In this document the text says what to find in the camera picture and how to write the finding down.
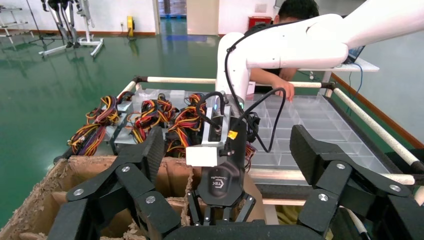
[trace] person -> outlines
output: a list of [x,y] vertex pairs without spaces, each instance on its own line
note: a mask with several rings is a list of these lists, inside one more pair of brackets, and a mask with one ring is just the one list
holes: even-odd
[[[319,15],[318,5],[314,0],[285,0],[278,14],[275,16],[271,24],[290,23],[298,20],[305,20],[317,17]],[[252,34],[260,28],[266,27],[267,24],[258,24],[250,28],[245,35]],[[257,84],[271,85],[273,89],[284,88],[286,98],[290,102],[295,95],[295,87],[289,83],[296,74],[297,68],[277,68],[277,69],[261,69],[252,68],[250,71],[250,80]],[[270,87],[256,86],[255,92],[266,93],[271,90]],[[283,96],[281,91],[275,94]]]

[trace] cardboard box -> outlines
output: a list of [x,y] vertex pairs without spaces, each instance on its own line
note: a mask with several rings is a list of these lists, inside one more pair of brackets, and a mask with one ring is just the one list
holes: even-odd
[[[60,206],[66,202],[67,191],[106,170],[115,158],[116,156],[73,156],[68,161],[59,161],[44,179],[34,186],[21,207],[14,211],[9,222],[0,231],[0,240],[45,240]],[[165,157],[156,179],[156,190],[181,216],[182,226],[190,225],[187,193],[197,187],[201,176],[200,168],[187,166],[185,162],[182,158]],[[248,174],[245,175],[244,190],[256,199],[248,221],[264,220],[261,193]],[[133,222],[127,209],[118,213],[101,233],[102,240],[145,239],[144,233]]]

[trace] laptop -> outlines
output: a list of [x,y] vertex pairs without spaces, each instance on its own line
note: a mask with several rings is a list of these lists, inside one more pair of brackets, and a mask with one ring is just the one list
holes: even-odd
[[356,47],[356,48],[349,49],[349,54],[347,55],[347,58],[346,58],[346,60],[344,60],[343,63],[344,64],[354,63],[358,59],[359,54],[361,54],[361,52],[364,48],[365,48],[365,46],[359,46],[359,47]]

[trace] black hair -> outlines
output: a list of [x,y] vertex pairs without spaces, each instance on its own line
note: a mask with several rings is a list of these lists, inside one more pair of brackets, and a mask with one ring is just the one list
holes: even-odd
[[285,0],[279,11],[280,19],[297,18],[311,19],[319,16],[318,5],[314,0]]

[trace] white robotic arm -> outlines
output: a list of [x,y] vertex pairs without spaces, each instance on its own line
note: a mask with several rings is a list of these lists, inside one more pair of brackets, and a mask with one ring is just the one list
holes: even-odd
[[[245,37],[228,56],[228,75],[239,101],[244,101],[251,68],[332,68],[347,58],[349,49],[423,29],[424,0],[367,0],[345,18],[326,14]],[[219,42],[217,91],[230,94],[227,49],[243,37],[231,32]]]

